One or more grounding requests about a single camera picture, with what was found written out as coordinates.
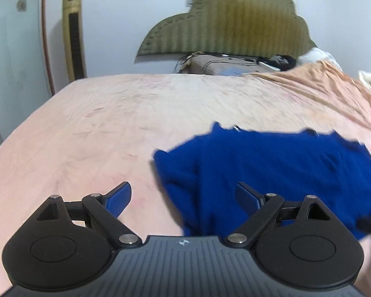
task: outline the bed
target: bed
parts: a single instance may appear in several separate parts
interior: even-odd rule
[[[126,180],[133,196],[120,219],[143,239],[181,235],[181,219],[154,175],[151,156],[206,133],[214,121],[260,131],[335,129],[371,153],[371,93],[328,62],[242,77],[75,81],[0,146],[0,294],[10,287],[1,264],[4,244],[53,193],[76,201]]]

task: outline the blue cloth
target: blue cloth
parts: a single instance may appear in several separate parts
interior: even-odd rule
[[[242,181],[288,201],[317,195],[357,237],[355,221],[371,216],[371,156],[364,145],[337,133],[259,133],[222,129],[196,136],[155,165],[184,220],[186,236],[227,236],[247,218],[235,200]]]

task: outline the gold tower fan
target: gold tower fan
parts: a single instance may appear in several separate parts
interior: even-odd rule
[[[69,81],[86,78],[81,0],[63,0],[63,42]]]

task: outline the white wall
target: white wall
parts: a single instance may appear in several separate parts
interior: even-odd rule
[[[309,34],[316,45],[329,50],[332,39],[330,34],[332,0],[294,0],[296,12],[308,24]]]
[[[128,73],[172,73],[176,55],[135,60],[149,30],[159,21],[187,12],[187,0],[83,0],[88,77]],[[68,84],[62,36],[62,0],[46,0],[48,54],[56,90]]]
[[[371,0],[333,0],[332,54],[344,72],[371,72]]]
[[[294,0],[317,46],[357,78],[371,72],[371,0]]]

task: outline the olive green headboard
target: olive green headboard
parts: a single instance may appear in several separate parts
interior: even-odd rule
[[[292,0],[194,0],[188,13],[153,27],[138,55],[203,51],[297,58],[315,46]]]

